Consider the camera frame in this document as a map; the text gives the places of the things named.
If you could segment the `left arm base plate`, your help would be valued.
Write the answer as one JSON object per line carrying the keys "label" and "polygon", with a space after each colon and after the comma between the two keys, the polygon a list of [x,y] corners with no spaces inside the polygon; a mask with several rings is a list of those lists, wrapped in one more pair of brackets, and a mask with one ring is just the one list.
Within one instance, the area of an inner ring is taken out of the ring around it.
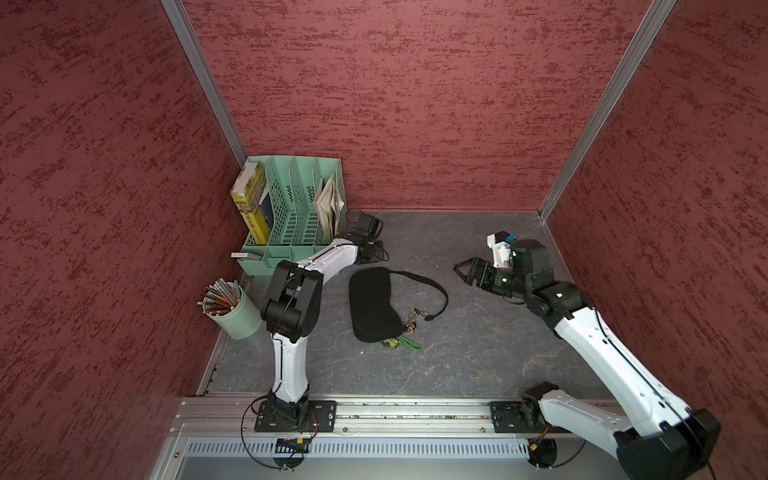
{"label": "left arm base plate", "polygon": [[259,433],[329,433],[335,428],[337,402],[332,400],[309,400],[297,409],[282,408],[274,401],[265,400],[256,414],[253,430]]}

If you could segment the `green strap keychain charm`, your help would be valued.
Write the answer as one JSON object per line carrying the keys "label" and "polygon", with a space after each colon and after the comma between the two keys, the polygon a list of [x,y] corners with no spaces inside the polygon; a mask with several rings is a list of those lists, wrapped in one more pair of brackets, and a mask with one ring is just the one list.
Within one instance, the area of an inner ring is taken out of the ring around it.
{"label": "green strap keychain charm", "polygon": [[419,343],[408,339],[405,336],[398,336],[394,338],[389,338],[381,341],[381,344],[388,348],[398,348],[400,346],[403,346],[411,351],[419,352],[422,350],[422,347]]}

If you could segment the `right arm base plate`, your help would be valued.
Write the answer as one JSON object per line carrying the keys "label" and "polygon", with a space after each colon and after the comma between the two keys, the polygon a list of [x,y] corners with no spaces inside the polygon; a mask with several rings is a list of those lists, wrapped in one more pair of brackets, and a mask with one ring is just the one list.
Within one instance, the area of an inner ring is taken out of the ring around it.
{"label": "right arm base plate", "polygon": [[553,427],[543,417],[538,407],[523,401],[493,401],[489,404],[491,420],[496,433],[565,434],[568,430]]}

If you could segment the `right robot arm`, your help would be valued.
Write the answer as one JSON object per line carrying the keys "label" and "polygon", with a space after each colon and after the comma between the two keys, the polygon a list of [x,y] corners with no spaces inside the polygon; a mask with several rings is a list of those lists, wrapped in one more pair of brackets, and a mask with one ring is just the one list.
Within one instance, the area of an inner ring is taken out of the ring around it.
{"label": "right robot arm", "polygon": [[553,429],[566,430],[615,458],[631,479],[687,479],[709,469],[721,432],[706,409],[693,410],[657,379],[604,322],[592,298],[556,279],[546,247],[504,232],[489,236],[490,261],[472,257],[454,265],[461,280],[524,305],[587,363],[620,405],[615,415],[578,400],[551,382],[520,400],[491,407],[497,430],[509,425],[532,433],[529,461],[559,467]]}

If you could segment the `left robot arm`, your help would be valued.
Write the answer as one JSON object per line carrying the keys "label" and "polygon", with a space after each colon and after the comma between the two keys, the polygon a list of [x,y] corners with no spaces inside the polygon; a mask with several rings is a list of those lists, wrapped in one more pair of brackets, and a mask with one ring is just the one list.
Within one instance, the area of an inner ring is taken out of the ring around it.
{"label": "left robot arm", "polygon": [[343,269],[376,257],[383,221],[361,213],[351,229],[299,262],[284,260],[274,270],[261,308],[274,353],[274,383],[266,400],[284,424],[307,421],[307,338],[320,315],[323,287]]}

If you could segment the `black fabric bag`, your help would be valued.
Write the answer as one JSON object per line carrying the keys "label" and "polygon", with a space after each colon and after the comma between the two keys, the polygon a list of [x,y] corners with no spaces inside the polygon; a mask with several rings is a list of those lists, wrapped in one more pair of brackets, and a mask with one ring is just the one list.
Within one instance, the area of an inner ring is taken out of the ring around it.
{"label": "black fabric bag", "polygon": [[396,339],[409,332],[412,320],[403,322],[391,305],[391,276],[399,275],[430,286],[444,298],[442,307],[434,314],[413,309],[417,318],[432,321],[443,314],[449,304],[446,289],[435,280],[403,270],[371,267],[354,273],[349,281],[350,315],[355,337],[364,343],[376,343]]}

